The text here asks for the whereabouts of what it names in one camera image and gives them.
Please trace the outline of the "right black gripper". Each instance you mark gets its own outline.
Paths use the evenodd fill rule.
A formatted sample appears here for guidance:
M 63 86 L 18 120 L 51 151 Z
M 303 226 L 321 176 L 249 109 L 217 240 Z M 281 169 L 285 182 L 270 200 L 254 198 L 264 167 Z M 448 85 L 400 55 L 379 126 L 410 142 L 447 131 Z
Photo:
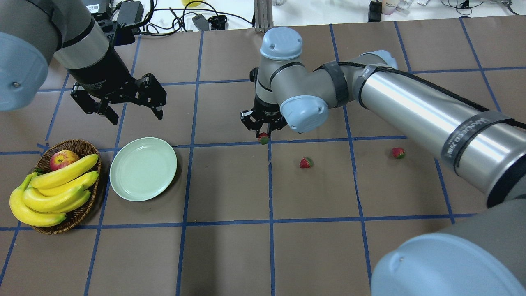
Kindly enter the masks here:
M 266 138 L 271 140 L 272 132 L 283 129 L 287 121 L 280 112 L 270 83 L 261 82 L 258 77 L 258 68 L 250 71 L 249 79 L 255 85 L 254 104 L 252 109 L 240 112 L 240 120 L 248 130 L 255 132 L 256 139 L 265 132 Z

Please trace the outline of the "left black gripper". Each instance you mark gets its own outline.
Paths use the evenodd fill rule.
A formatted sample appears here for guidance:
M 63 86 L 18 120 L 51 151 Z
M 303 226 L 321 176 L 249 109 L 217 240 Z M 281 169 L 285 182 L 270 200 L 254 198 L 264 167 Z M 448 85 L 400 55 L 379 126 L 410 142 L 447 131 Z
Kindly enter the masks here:
M 119 116 L 110 107 L 109 99 L 120 95 L 138 106 L 149 108 L 158 120 L 164 116 L 167 93 L 152 73 L 146 73 L 135 80 L 115 49 L 110 46 L 105 55 L 95 64 L 82 69 L 67 69 L 77 81 L 71 97 L 86 114 L 97 114 L 107 118 L 111 124 L 118 124 Z M 94 100 L 91 96 L 103 99 Z

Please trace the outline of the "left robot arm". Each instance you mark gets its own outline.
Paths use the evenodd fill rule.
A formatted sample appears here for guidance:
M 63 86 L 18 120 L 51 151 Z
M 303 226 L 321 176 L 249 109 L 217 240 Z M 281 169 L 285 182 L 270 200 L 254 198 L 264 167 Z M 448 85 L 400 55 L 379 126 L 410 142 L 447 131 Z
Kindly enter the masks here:
M 156 77 L 134 79 L 115 51 L 134 41 L 133 23 L 114 23 L 107 37 L 81 0 L 2 0 L 0 109 L 11 112 L 32 103 L 56 59 L 76 80 L 71 97 L 86 114 L 117 124 L 112 104 L 133 103 L 163 118 L 167 94 Z

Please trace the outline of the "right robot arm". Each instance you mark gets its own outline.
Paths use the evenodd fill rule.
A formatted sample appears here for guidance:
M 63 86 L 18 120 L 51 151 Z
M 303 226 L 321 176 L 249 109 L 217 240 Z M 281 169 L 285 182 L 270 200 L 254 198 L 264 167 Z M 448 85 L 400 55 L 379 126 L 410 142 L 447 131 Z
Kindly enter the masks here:
M 485 194 L 487 210 L 416 236 L 385 255 L 371 276 L 373 296 L 524 296 L 525 125 L 408 72 L 384 50 L 308 72 L 303 41 L 271 28 L 250 73 L 252 109 L 240 113 L 261 135 L 289 126 L 305 133 L 328 111 L 356 101 Z

